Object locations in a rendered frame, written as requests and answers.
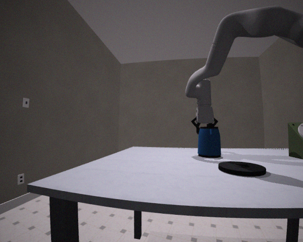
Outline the blue electric kettle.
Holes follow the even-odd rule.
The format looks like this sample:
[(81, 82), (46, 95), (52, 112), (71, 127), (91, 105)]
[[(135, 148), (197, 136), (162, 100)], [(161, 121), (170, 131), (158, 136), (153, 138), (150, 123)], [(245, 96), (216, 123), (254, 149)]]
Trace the blue electric kettle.
[(207, 124), (200, 127), (198, 135), (198, 156), (205, 158), (221, 157), (221, 141), (218, 127)]

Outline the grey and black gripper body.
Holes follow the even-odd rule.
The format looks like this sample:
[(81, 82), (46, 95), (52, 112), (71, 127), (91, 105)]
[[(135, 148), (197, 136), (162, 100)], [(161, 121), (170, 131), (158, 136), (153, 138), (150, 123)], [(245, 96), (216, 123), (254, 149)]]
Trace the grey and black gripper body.
[(208, 124), (214, 122), (213, 108), (209, 105), (199, 106), (196, 109), (196, 123)]

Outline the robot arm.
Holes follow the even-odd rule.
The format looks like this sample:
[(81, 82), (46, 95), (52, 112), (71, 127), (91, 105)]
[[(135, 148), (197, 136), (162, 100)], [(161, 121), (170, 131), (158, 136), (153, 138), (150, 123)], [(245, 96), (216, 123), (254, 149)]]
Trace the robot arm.
[(303, 48), (303, 14), (270, 6), (235, 12), (224, 17), (215, 34), (206, 65), (189, 78), (185, 95), (197, 99), (197, 106), (211, 106), (211, 82), (217, 76), (236, 37), (278, 36)]

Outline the black round disk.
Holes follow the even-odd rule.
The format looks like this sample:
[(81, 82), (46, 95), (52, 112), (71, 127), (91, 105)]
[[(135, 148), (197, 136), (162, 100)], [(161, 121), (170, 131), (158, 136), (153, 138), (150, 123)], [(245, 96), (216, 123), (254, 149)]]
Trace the black round disk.
[(266, 174), (264, 166), (239, 161), (220, 162), (218, 169), (222, 172), (238, 176), (262, 176)]

